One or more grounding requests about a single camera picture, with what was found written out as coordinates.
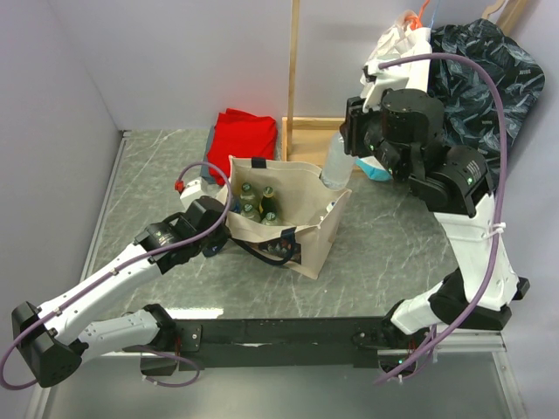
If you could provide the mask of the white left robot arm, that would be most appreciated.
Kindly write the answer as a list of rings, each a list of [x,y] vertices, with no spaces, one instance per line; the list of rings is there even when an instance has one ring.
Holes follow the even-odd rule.
[[[97,317],[125,293],[225,242],[230,207],[230,200],[197,198],[184,212],[150,224],[113,261],[71,290],[39,306],[17,306],[11,313],[10,349],[21,354],[35,383],[53,387],[83,363],[121,349],[175,351],[176,322],[158,304],[115,319]]]

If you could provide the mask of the clear Pocari Sweat bottle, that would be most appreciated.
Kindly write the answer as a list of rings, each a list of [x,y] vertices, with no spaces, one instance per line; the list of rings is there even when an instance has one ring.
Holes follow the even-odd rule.
[[[321,171],[322,183],[329,189],[345,188],[354,165],[355,157],[345,153],[344,139],[339,132],[336,132],[331,138],[327,159]]]

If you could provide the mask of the dark green Perrier bottle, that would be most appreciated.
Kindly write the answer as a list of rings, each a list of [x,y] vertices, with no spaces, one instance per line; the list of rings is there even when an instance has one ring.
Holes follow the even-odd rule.
[[[273,187],[271,186],[264,187],[262,198],[259,204],[259,211],[261,216],[266,216],[268,213],[277,212],[277,204],[275,200]]]

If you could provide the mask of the beige canvas tote bag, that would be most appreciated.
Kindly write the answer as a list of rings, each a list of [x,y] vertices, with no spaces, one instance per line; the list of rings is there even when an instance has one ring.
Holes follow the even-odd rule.
[[[258,197],[263,189],[274,189],[280,226],[265,226],[230,212],[226,225],[233,239],[267,264],[285,266],[317,279],[336,233],[351,190],[329,189],[320,179],[321,168],[300,161],[263,158],[229,158],[232,193],[239,196],[249,182]],[[327,205],[335,206],[326,214]]]

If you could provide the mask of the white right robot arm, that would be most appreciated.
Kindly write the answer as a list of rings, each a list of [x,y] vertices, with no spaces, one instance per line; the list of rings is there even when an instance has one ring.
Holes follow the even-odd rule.
[[[503,230],[493,221],[496,197],[484,157],[468,146],[444,144],[444,106],[421,90],[389,89],[376,111],[364,104],[360,97],[346,102],[340,127],[345,153],[372,156],[395,181],[408,184],[442,225],[458,267],[428,292],[397,302],[362,340],[375,348],[402,348],[428,327],[456,319],[463,329],[502,330],[512,317],[510,303],[529,289],[502,244],[484,294],[465,312],[485,277],[492,242]]]

